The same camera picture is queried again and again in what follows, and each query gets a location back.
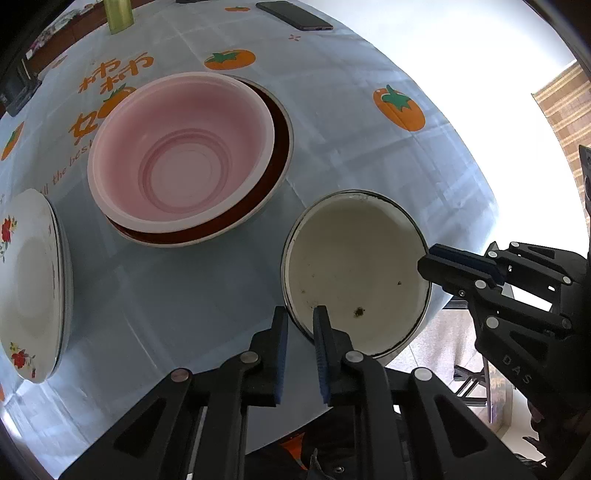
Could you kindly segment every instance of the tablecloth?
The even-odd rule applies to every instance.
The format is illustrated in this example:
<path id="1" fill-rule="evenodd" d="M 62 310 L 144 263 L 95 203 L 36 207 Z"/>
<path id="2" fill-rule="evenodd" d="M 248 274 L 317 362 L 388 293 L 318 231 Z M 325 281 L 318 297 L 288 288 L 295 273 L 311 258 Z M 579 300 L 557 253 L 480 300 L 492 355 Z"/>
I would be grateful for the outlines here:
<path id="1" fill-rule="evenodd" d="M 236 1 L 245 8 L 232 8 Z M 0 161 L 0 212 L 14 195 L 38 189 L 56 207 L 72 253 L 72 335 L 58 371 L 33 385 L 0 359 L 5 412 L 54 477 L 168 372 L 217 367 L 270 325 L 274 306 L 283 304 L 284 241 L 319 197 L 374 190 L 406 209 L 430 245 L 475 252 L 486 246 L 497 216 L 494 196 L 461 138 L 413 80 L 311 7 L 304 6 L 333 31 L 298 31 L 254 3 L 144 5 L 127 30 L 110 35 L 104 25 L 71 46 L 17 117 L 0 120 L 0 145 L 24 123 Z M 98 126 L 117 96 L 168 74 L 209 71 L 206 60 L 228 51 L 238 51 L 232 64 L 239 67 L 224 73 L 263 85 L 287 109 L 295 146 L 286 180 L 252 219 L 205 243 L 156 249 L 123 239 L 86 181 Z M 373 93 L 386 85 L 416 102 L 426 118 L 422 129 L 407 131 L 380 111 Z M 426 319 L 448 298 L 434 288 Z M 283 399 L 276 409 L 251 409 L 248 450 L 324 411 L 313 346 L 293 325 Z"/>

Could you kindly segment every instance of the white plate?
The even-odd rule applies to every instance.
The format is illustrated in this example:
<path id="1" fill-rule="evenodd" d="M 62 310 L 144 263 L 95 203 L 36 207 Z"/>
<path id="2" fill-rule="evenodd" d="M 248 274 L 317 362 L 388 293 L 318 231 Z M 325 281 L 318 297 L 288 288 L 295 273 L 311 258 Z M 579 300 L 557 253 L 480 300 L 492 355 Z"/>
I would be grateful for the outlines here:
<path id="1" fill-rule="evenodd" d="M 418 273 L 427 253 L 417 224 L 374 192 L 320 199 L 295 223 L 283 253 L 285 304 L 313 340 L 312 312 L 326 305 L 333 328 L 356 350 L 382 357 L 401 350 L 419 327 L 431 283 Z"/>
<path id="2" fill-rule="evenodd" d="M 60 365 L 60 362 L 63 359 L 63 353 L 66 351 L 68 340 L 70 339 L 74 300 L 74 277 L 72 273 L 72 260 L 70 258 L 70 246 L 68 244 L 66 233 L 61 227 L 62 223 L 59 221 L 59 218 L 57 217 L 53 205 L 50 206 L 57 234 L 57 247 L 59 252 L 59 293 L 62 297 L 63 316 L 63 327 L 61 333 L 60 348 L 58 351 L 57 361 L 53 369 L 53 371 L 55 371 L 57 370 L 57 367 Z"/>
<path id="3" fill-rule="evenodd" d="M 0 342 L 16 372 L 41 383 L 56 365 L 63 322 L 51 207 L 29 189 L 13 198 L 1 221 Z"/>

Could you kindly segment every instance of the bowl rim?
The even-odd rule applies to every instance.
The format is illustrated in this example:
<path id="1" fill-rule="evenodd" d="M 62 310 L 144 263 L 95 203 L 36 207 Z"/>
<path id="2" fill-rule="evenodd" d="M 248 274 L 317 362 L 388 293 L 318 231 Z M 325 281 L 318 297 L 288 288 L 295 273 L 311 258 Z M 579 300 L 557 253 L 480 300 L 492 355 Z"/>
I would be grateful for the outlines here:
<path id="1" fill-rule="evenodd" d="M 133 236 L 133 233 L 135 233 L 135 234 L 139 233 L 139 235 L 141 235 L 143 237 L 146 237 L 147 235 L 160 237 L 160 236 L 167 236 L 167 235 L 171 235 L 171 234 L 170 233 L 145 234 L 142 232 L 130 232 L 129 230 L 123 230 L 123 227 L 121 227 L 121 225 L 117 225 L 115 222 L 113 222 L 113 220 L 110 220 L 107 218 L 107 220 L 113 225 L 113 227 L 115 228 L 117 233 L 120 234 L 120 236 L 122 236 L 123 238 L 130 240 L 132 242 L 135 242 L 139 245 L 145 245 L 148 247 L 156 247 L 156 248 L 176 248 L 176 247 L 185 247 L 187 245 L 199 244 L 201 242 L 215 238 L 215 237 L 237 227 L 238 225 L 246 222 L 249 218 L 251 218 L 253 215 L 255 215 L 259 210 L 261 210 L 266 205 L 266 203 L 273 197 L 273 195 L 275 195 L 275 192 L 279 189 L 279 187 L 282 185 L 283 181 L 285 180 L 285 176 L 287 175 L 287 170 L 289 169 L 289 166 L 291 163 L 291 158 L 293 156 L 293 151 L 294 151 L 294 131 L 293 131 L 293 126 L 291 123 L 290 116 L 288 115 L 287 110 L 285 109 L 283 104 L 269 90 L 267 90 L 263 86 L 259 85 L 258 83 L 255 83 L 255 82 L 248 80 L 246 78 L 238 77 L 238 76 L 234 76 L 234 75 L 233 75 L 233 77 L 240 80 L 241 82 L 249 85 L 251 88 L 253 88 L 255 91 L 257 91 L 258 95 L 260 95 L 260 96 L 261 96 L 261 94 L 265 95 L 267 97 L 267 101 L 272 102 L 274 104 L 274 106 L 276 107 L 276 109 L 280 112 L 281 120 L 283 122 L 285 122 L 285 131 L 287 131 L 287 136 L 288 136 L 288 148 L 287 148 L 287 152 L 285 154 L 285 160 L 281 162 L 281 164 L 282 164 L 281 171 L 278 173 L 278 176 L 275 179 L 272 187 L 269 190 L 266 190 L 266 193 L 264 194 L 264 197 L 262 199 L 261 199 L 260 195 L 258 195 L 256 197 L 258 199 L 257 200 L 258 203 L 251 210 L 249 210 L 245 215 L 242 215 L 239 219 L 234 220 L 232 223 L 228 224 L 226 227 L 224 227 L 220 230 L 217 230 L 213 233 L 210 233 L 208 235 L 198 236 L 195 239 L 192 239 L 189 241 L 183 241 L 183 242 L 166 242 L 166 243 L 150 242 L 149 240 L 147 240 L 145 238 L 142 239 L 139 236 Z M 275 117 L 273 117 L 273 119 L 274 119 L 274 127 L 275 127 L 275 148 L 280 148 L 277 144 L 281 140 L 282 135 L 277 137 L 277 131 L 282 130 L 282 129 L 278 128 L 277 124 L 281 123 L 281 122 L 276 121 Z M 269 162 L 269 166 L 267 167 L 267 169 L 272 168 L 273 156 L 274 156 L 274 154 L 271 156 L 271 161 Z M 265 174 L 263 175 L 263 177 L 261 177 L 259 183 L 264 181 L 264 177 L 266 174 L 267 174 L 267 171 L 265 171 Z M 255 188 L 252 189 L 240 202 L 238 202 L 235 205 L 235 207 L 239 206 L 242 202 L 247 201 L 249 195 L 252 195 L 252 192 L 254 192 L 257 189 L 257 187 L 259 186 L 259 183 L 257 183 Z M 232 211 L 232 209 L 229 209 L 227 212 L 224 212 L 222 214 L 222 216 L 228 215 L 229 213 L 231 213 L 231 211 Z M 204 223 L 202 225 L 197 225 L 196 227 L 193 227 L 193 229 L 190 229 L 190 230 L 201 228 L 203 225 L 206 225 L 206 223 Z"/>
<path id="2" fill-rule="evenodd" d="M 105 132 L 108 130 L 109 125 L 113 122 L 113 119 L 117 117 L 118 112 L 125 108 L 129 108 L 130 105 L 132 106 L 133 104 L 142 101 L 145 97 L 154 93 L 155 89 L 164 88 L 170 82 L 181 78 L 206 79 L 210 83 L 226 83 L 227 85 L 232 85 L 240 90 L 244 94 L 244 97 L 247 98 L 248 101 L 250 101 L 250 103 L 253 104 L 261 113 L 260 119 L 263 126 L 265 144 L 263 146 L 262 153 L 259 156 L 258 162 L 254 165 L 254 168 L 249 173 L 248 177 L 223 201 L 215 204 L 204 212 L 177 220 L 158 221 L 140 219 L 124 212 L 122 209 L 117 207 L 117 205 L 111 201 L 110 197 L 104 191 L 102 183 L 98 181 L 100 179 L 98 165 L 100 164 L 99 154 L 101 151 L 100 145 L 102 138 L 105 135 Z M 242 82 L 239 82 L 229 75 L 213 72 L 183 72 L 168 75 L 166 77 L 154 80 L 153 82 L 147 83 L 146 85 L 143 85 L 134 91 L 133 94 L 129 95 L 113 109 L 111 114 L 107 116 L 105 121 L 99 127 L 95 139 L 93 140 L 92 148 L 90 149 L 87 165 L 87 176 L 90 192 L 101 211 L 109 219 L 112 219 L 119 225 L 122 225 L 126 228 L 146 233 L 169 233 L 185 230 L 200 225 L 201 223 L 205 223 L 221 215 L 223 212 L 227 211 L 240 200 L 242 200 L 246 194 L 252 190 L 269 165 L 271 154 L 273 152 L 275 140 L 274 137 L 275 131 L 269 109 L 263 100 L 251 88 Z"/>
<path id="3" fill-rule="evenodd" d="M 425 250 L 425 254 L 428 254 L 428 252 L 429 252 L 429 247 L 427 245 L 427 241 L 425 240 L 425 237 L 423 235 L 423 232 L 418 227 L 418 225 L 414 221 L 413 217 L 411 217 L 410 214 L 404 208 L 402 208 L 399 204 L 397 204 L 391 198 L 386 197 L 385 195 L 383 195 L 381 193 L 373 192 L 371 190 L 362 190 L 362 189 L 339 190 L 338 192 L 329 193 L 329 194 L 327 194 L 327 195 L 319 198 L 318 200 L 316 200 L 312 205 L 310 205 L 307 209 L 305 209 L 302 212 L 302 214 L 295 221 L 293 227 L 291 227 L 290 233 L 287 236 L 287 239 L 285 240 L 285 244 L 283 246 L 283 254 L 281 255 L 281 289 L 283 290 L 283 300 L 285 301 L 285 306 L 287 307 L 287 310 L 288 310 L 288 312 L 290 314 L 291 321 L 295 324 L 295 326 L 297 326 L 297 328 L 304 334 L 304 336 L 312 344 L 314 343 L 314 334 L 313 334 L 313 332 L 311 332 L 310 330 L 308 330 L 308 328 L 297 317 L 296 310 L 295 310 L 294 306 L 291 303 L 291 300 L 290 300 L 290 297 L 289 297 L 289 294 L 288 294 L 288 291 L 287 291 L 287 282 L 286 282 L 286 274 L 287 274 L 287 272 L 286 272 L 285 269 L 286 269 L 286 263 L 287 263 L 288 250 L 290 248 L 291 241 L 293 240 L 293 237 L 294 237 L 297 229 L 300 227 L 300 225 L 302 224 L 302 222 L 308 217 L 310 211 L 312 211 L 319 204 L 325 202 L 326 200 L 328 200 L 328 199 L 330 199 L 332 197 L 335 197 L 337 195 L 343 195 L 343 194 L 351 194 L 351 193 L 357 193 L 357 194 L 364 194 L 364 195 L 372 196 L 372 197 L 377 198 L 379 200 L 383 200 L 383 201 L 389 203 L 390 205 L 392 205 L 393 207 L 397 208 L 398 210 L 400 210 L 400 212 L 402 212 L 404 214 L 404 216 L 406 216 L 406 218 L 408 220 L 410 220 L 410 222 L 412 223 L 414 229 L 418 233 L 419 238 L 421 239 L 421 242 L 423 243 L 423 248 Z M 423 306 L 423 309 L 422 309 L 421 313 L 418 315 L 417 320 L 413 324 L 413 328 L 404 336 L 404 338 L 402 340 L 400 340 L 399 342 L 397 342 L 395 345 L 392 345 L 391 347 L 389 347 L 388 349 L 386 349 L 386 350 L 384 350 L 382 352 L 373 353 L 371 355 L 372 357 L 374 357 L 374 358 L 382 358 L 382 357 L 385 357 L 387 355 L 392 354 L 393 352 L 401 352 L 411 342 L 412 338 L 418 332 L 420 326 L 423 323 L 423 320 L 424 320 L 425 315 L 427 313 L 427 308 L 428 308 L 429 302 L 431 300 L 431 291 L 433 289 L 433 283 L 431 281 L 427 281 L 427 282 L 428 282 L 428 287 L 427 287 L 427 294 L 425 295 L 425 303 L 424 303 L 424 306 Z"/>

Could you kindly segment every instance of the wooden furniture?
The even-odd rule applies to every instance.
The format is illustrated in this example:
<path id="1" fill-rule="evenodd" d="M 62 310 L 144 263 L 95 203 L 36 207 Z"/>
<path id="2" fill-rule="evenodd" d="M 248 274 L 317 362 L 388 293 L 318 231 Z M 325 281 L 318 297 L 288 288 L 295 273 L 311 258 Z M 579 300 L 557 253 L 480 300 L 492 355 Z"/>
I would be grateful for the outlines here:
<path id="1" fill-rule="evenodd" d="M 136 8 L 151 1 L 131 0 L 131 5 Z M 85 14 L 73 18 L 64 28 L 56 32 L 45 45 L 33 54 L 29 60 L 31 67 L 37 73 L 42 71 L 66 49 L 106 22 L 105 6 L 101 2 Z"/>

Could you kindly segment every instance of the floral plate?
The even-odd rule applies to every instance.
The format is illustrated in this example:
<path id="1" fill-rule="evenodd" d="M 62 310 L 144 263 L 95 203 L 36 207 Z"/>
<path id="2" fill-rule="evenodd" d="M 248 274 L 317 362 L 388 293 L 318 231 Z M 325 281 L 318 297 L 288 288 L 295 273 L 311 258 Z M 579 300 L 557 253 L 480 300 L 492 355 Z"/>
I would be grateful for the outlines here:
<path id="1" fill-rule="evenodd" d="M 0 342 L 18 375 L 41 383 L 54 371 L 63 331 L 51 206 L 29 189 L 10 201 L 0 221 Z"/>

